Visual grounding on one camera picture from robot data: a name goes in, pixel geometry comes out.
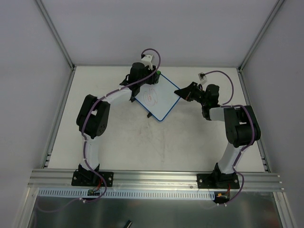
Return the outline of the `blue framed whiteboard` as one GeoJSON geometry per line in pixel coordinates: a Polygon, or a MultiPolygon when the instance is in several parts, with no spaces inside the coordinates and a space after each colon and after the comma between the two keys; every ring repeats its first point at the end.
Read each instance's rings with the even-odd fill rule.
{"type": "Polygon", "coordinates": [[[157,121],[162,122],[180,99],[174,93],[176,90],[179,90],[179,87],[166,76],[160,74],[159,82],[154,85],[144,84],[141,86],[135,99],[157,121]]]}

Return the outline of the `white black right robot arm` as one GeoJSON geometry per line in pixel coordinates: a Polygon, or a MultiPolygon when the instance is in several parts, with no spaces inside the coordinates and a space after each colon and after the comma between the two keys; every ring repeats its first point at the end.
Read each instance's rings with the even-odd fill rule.
{"type": "Polygon", "coordinates": [[[174,91],[180,98],[201,104],[202,115],[208,121],[222,121],[225,124],[225,134],[228,141],[225,152],[214,170],[203,183],[212,183],[225,187],[233,176],[245,150],[260,139],[261,131],[251,106],[219,105],[219,86],[210,84],[205,90],[195,82],[189,86],[174,91]]]}

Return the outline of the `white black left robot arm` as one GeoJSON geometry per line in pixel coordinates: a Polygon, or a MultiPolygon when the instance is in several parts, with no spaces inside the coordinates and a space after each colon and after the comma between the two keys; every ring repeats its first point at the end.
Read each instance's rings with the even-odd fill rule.
{"type": "Polygon", "coordinates": [[[160,77],[158,68],[153,64],[135,62],[116,90],[100,98],[93,95],[85,97],[76,124],[84,139],[83,158],[78,171],[84,172],[82,178],[88,185],[95,185],[99,181],[99,144],[96,137],[101,136],[107,128],[110,107],[134,99],[144,84],[157,84],[160,77]]]}

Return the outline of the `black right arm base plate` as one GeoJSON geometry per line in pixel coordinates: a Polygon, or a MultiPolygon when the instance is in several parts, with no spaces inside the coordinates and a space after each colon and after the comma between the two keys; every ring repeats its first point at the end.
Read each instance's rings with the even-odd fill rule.
{"type": "Polygon", "coordinates": [[[197,185],[199,189],[228,189],[233,190],[239,189],[240,184],[238,175],[234,172],[231,174],[220,174],[214,173],[199,173],[196,175],[197,185]]]}

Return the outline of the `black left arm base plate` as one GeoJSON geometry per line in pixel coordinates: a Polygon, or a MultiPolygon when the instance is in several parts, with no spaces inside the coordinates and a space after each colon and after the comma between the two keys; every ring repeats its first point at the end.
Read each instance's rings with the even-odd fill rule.
{"type": "MultiPolygon", "coordinates": [[[[103,177],[104,181],[102,181],[101,186],[104,187],[105,184],[107,187],[113,186],[114,173],[109,171],[99,171],[100,176],[103,177]]],[[[76,170],[73,173],[71,185],[78,187],[97,187],[101,178],[94,174],[91,171],[84,170],[76,170]]]]}

